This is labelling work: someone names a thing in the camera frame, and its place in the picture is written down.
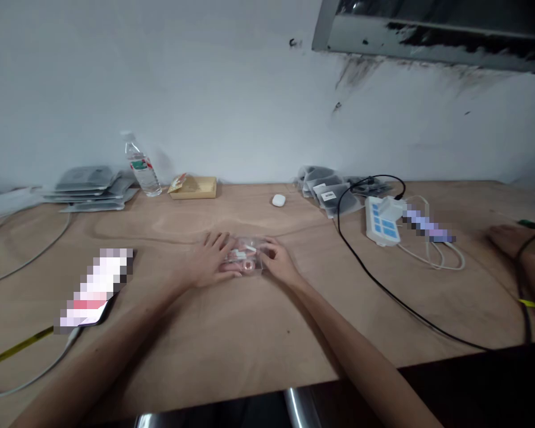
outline white cable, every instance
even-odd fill
[[[67,353],[69,352],[69,350],[71,349],[71,347],[75,343],[77,337],[79,336],[79,333],[81,333],[81,329],[82,328],[83,327],[77,327],[77,328],[73,329],[73,331],[70,333],[70,336],[67,338],[67,343],[65,344],[64,351],[59,355],[59,357],[47,369],[45,369],[39,375],[34,377],[31,381],[26,382],[23,385],[20,385],[20,386],[14,388],[14,389],[10,389],[9,391],[0,392],[0,397],[7,396],[7,395],[10,395],[10,394],[13,394],[14,392],[18,392],[21,389],[24,389],[26,386],[31,385],[32,383],[34,383],[35,381],[40,379],[43,375],[45,375],[47,372],[49,372],[51,369],[53,369],[67,355]]]
[[[8,220],[12,215],[14,215],[14,214],[16,214],[16,213],[18,213],[18,212],[20,212],[20,211],[16,211],[15,213],[10,214],[8,217],[6,217],[4,220],[2,220],[2,221],[0,222],[0,227],[1,227],[1,226],[6,222],[6,220]],[[45,253],[45,252],[46,252],[52,245],[54,245],[54,244],[58,241],[58,239],[60,239],[60,238],[63,236],[63,234],[65,233],[65,231],[67,230],[67,228],[68,228],[69,225],[70,225],[70,220],[71,220],[71,213],[68,213],[68,215],[67,215],[67,221],[65,222],[65,226],[64,226],[63,230],[61,231],[61,233],[60,233],[60,234],[59,234],[53,241],[51,241],[51,242],[50,242],[50,243],[49,243],[49,244],[48,244],[42,251],[40,251],[36,256],[32,257],[32,258],[31,258],[30,260],[28,260],[27,262],[25,262],[23,265],[21,265],[21,266],[17,267],[16,269],[14,269],[14,270],[8,272],[6,275],[2,275],[2,276],[0,276],[0,280],[6,278],[7,276],[12,275],[13,273],[18,272],[20,269],[25,268],[27,265],[29,265],[31,262],[33,262],[34,260],[36,260],[36,259],[37,259],[39,256],[41,256],[43,253]]]
[[[414,195],[414,196],[411,196],[409,198],[406,199],[406,201],[409,201],[410,199],[412,198],[420,198],[422,199],[422,201],[424,201],[424,211],[425,211],[425,214],[426,214],[426,217],[430,217],[430,203],[426,200],[426,198],[424,198],[423,196],[420,196],[420,195]],[[430,246],[429,244],[432,244],[434,246],[434,248],[436,249],[436,251],[438,251],[438,253],[440,254],[440,264],[437,265],[435,263],[432,262],[431,258],[430,258]],[[437,245],[433,242],[428,242],[426,241],[426,257],[427,257],[427,260],[426,259],[423,259],[422,257],[420,256],[417,256],[416,254],[412,253],[411,251],[409,251],[408,249],[404,248],[402,245],[398,244],[398,247],[401,249],[401,250],[404,250],[405,252],[407,252],[408,254],[410,254],[411,256],[415,257],[416,259],[419,259],[421,260],[422,262],[425,262],[427,263],[428,265],[430,265],[433,269],[436,269],[436,270],[440,270],[440,269],[447,269],[447,270],[462,270],[463,268],[465,268],[465,258],[464,258],[464,255],[451,243],[446,243],[444,242],[444,244],[446,246],[448,246],[449,248],[451,248],[453,251],[456,252],[456,254],[458,255],[458,257],[460,258],[460,265],[458,267],[449,267],[449,266],[445,266],[445,258],[444,258],[444,254],[440,251],[440,249],[437,247]]]

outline stack of packages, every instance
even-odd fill
[[[42,190],[44,202],[71,204],[60,212],[122,210],[138,188],[132,178],[108,166],[82,166],[67,171],[53,189]]]
[[[316,198],[319,206],[323,208],[328,218],[337,214],[339,199],[355,183],[365,177],[342,177],[333,169],[324,166],[305,165],[299,169],[297,184],[304,197]],[[364,183],[345,193],[341,199],[341,215],[360,210],[364,204],[355,197],[380,196],[388,192],[391,187],[376,178],[369,178]]]

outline cardboard box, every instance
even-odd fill
[[[209,199],[216,197],[216,177],[186,176],[184,182],[178,186],[174,179],[168,194],[173,199]]]

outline pixelated area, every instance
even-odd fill
[[[453,243],[456,236],[451,229],[445,228],[440,223],[434,223],[429,217],[425,217],[415,206],[408,204],[408,209],[402,213],[402,221],[408,225],[409,229],[416,230],[416,234],[426,237],[430,242]]]
[[[73,299],[61,309],[54,331],[67,334],[77,326],[98,322],[108,300],[122,290],[132,274],[132,248],[101,248],[99,257],[94,257],[93,265],[87,267],[87,274],[81,275]]]

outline gray cable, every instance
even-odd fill
[[[76,327],[75,329],[73,329],[73,331],[70,333],[70,335],[69,335],[69,337],[67,339],[67,343],[65,344],[65,348],[64,348],[63,352],[59,355],[59,357],[47,369],[45,369],[43,372],[41,372],[39,375],[34,377],[29,382],[26,382],[26,383],[24,383],[24,384],[22,384],[20,386],[17,386],[16,388],[12,388],[9,391],[0,392],[0,397],[13,394],[14,392],[18,392],[19,390],[24,389],[26,386],[30,386],[32,383],[34,383],[35,381],[40,379],[43,375],[45,375],[47,372],[49,372],[51,369],[53,369],[67,355],[67,353],[70,351],[71,347],[73,346],[73,344],[77,340],[77,338],[78,338],[79,334],[81,333],[82,329],[83,329],[83,327]]]
[[[12,217],[12,215],[14,215],[14,214],[16,214],[16,213],[18,213],[18,212],[20,212],[20,211],[16,211],[16,212],[10,214],[9,216],[7,216],[4,220],[2,220],[2,221],[0,222],[0,227],[6,222],[6,220],[8,220],[10,217]],[[67,228],[68,228],[69,225],[70,225],[70,220],[71,220],[71,213],[68,213],[68,214],[67,214],[67,221],[65,222],[64,229],[61,231],[61,233],[60,233],[60,234],[59,234],[59,235],[58,235],[52,242],[50,242],[50,243],[49,243],[49,244],[48,244],[42,251],[40,251],[36,256],[32,257],[32,258],[31,258],[30,260],[28,260],[27,262],[25,262],[23,265],[21,265],[21,266],[17,267],[16,269],[14,269],[14,270],[8,272],[6,275],[2,275],[2,276],[0,276],[0,280],[6,278],[7,276],[12,275],[13,273],[18,272],[20,269],[25,268],[27,265],[29,265],[31,262],[33,262],[34,260],[36,260],[36,259],[37,259],[39,256],[41,256],[43,253],[45,253],[45,252],[46,252],[52,245],[54,245],[54,244],[58,241],[58,239],[60,239],[60,238],[63,236],[63,234],[65,233],[65,231],[67,230]]]

